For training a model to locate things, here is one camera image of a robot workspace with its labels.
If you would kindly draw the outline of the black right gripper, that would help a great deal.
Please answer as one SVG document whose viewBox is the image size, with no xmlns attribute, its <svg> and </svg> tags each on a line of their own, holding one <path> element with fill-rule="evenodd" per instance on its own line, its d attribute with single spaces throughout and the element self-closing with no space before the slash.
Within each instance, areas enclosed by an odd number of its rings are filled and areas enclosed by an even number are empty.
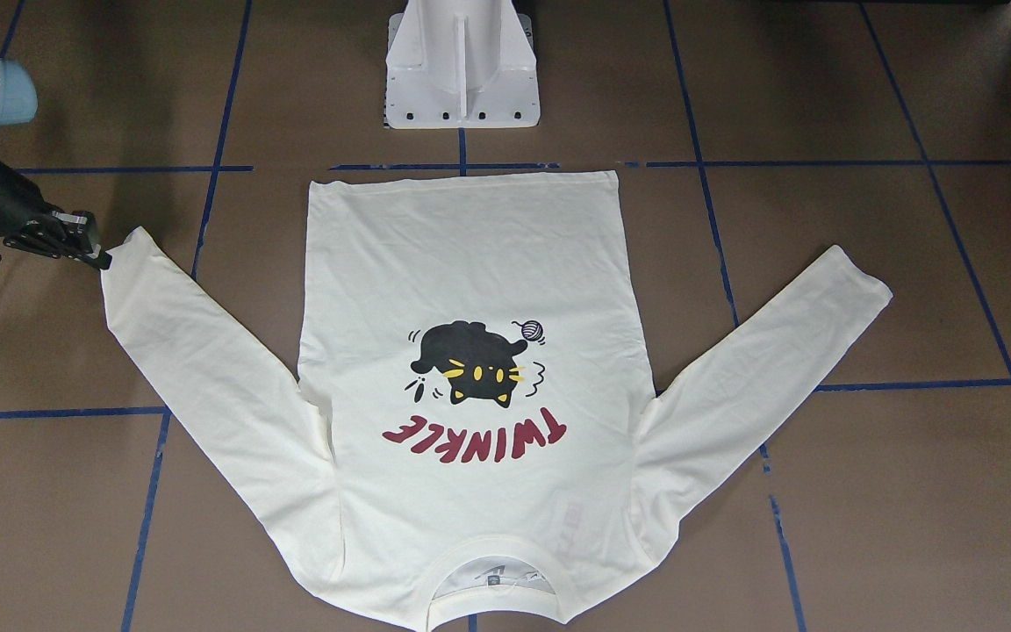
<svg viewBox="0 0 1011 632">
<path fill-rule="evenodd" d="M 0 237 L 33 255 L 59 257 L 109 269 L 112 257 L 100 247 L 99 225 L 91 212 L 62 212 L 49 204 L 39 187 L 0 162 Z M 85 253 L 80 249 L 96 249 Z"/>
</svg>

